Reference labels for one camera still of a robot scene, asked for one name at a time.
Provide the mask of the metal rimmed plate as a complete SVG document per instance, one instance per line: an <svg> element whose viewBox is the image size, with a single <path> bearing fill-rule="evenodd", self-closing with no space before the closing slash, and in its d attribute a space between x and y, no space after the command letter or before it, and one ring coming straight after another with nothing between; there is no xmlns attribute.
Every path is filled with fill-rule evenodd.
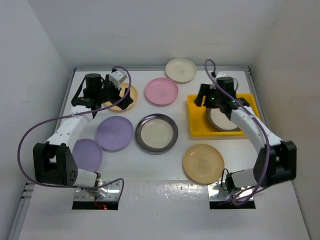
<svg viewBox="0 0 320 240"><path fill-rule="evenodd" d="M153 113L143 117L135 129L135 140L139 146L150 153L164 153L178 140L179 129L169 116Z"/></svg>
<svg viewBox="0 0 320 240"><path fill-rule="evenodd" d="M238 132L240 128L234 124L218 108L207 108L206 117L210 124L222 132Z"/></svg>

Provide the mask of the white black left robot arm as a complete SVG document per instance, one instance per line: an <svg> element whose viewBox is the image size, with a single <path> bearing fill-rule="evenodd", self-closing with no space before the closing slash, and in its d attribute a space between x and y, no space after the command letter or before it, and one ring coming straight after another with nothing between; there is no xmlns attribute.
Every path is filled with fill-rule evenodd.
<svg viewBox="0 0 320 240"><path fill-rule="evenodd" d="M103 199L107 195L101 175L96 170L78 167L72 148L103 103L110 102L112 106L124 110L133 102L129 88L120 96L121 83L127 77L124 70L116 68L105 77L98 73L84 76L71 99L72 108L68 118L46 142L33 147L34 174L38 183L79 188L95 199Z"/></svg>

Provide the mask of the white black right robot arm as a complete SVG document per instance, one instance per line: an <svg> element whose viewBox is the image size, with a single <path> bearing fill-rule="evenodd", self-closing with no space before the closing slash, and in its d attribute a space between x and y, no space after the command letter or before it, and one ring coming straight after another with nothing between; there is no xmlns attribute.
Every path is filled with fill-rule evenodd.
<svg viewBox="0 0 320 240"><path fill-rule="evenodd" d="M224 182L229 193L247 186L268 188L296 178L297 146L270 131L250 103L236 96L231 77L219 77L212 84L202 83L194 104L218 109L247 136L257 152L253 168L227 174Z"/></svg>

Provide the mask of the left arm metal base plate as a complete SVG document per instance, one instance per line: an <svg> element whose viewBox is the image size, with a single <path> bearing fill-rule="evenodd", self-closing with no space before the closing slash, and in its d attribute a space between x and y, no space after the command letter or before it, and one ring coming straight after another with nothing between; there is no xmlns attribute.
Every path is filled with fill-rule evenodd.
<svg viewBox="0 0 320 240"><path fill-rule="evenodd" d="M76 202L112 202L118 201L122 192L123 181L118 180L102 188L76 188L73 200Z"/></svg>

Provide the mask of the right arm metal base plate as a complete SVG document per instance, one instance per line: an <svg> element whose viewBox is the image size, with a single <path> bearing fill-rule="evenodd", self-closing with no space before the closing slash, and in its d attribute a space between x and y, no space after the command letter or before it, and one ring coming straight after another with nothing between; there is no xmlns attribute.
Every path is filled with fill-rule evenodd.
<svg viewBox="0 0 320 240"><path fill-rule="evenodd" d="M253 192L253 187L245 186L235 191L228 192L225 182L218 180L214 183L209 184L207 186L207 190L208 197L211 202L225 202L231 200L235 195L237 196L237 199L246 199L247 196L249 196Z"/></svg>

